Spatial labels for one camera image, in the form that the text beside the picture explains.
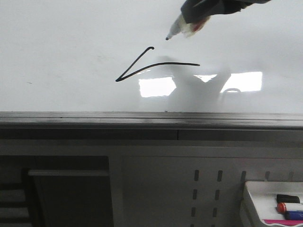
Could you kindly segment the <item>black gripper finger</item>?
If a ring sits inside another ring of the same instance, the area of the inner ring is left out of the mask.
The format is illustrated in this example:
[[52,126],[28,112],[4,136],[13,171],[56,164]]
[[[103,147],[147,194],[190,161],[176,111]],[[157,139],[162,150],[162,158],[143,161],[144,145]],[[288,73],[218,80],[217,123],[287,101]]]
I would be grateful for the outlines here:
[[189,24],[209,16],[233,14],[253,4],[268,2],[268,0],[187,0],[181,7],[181,14]]

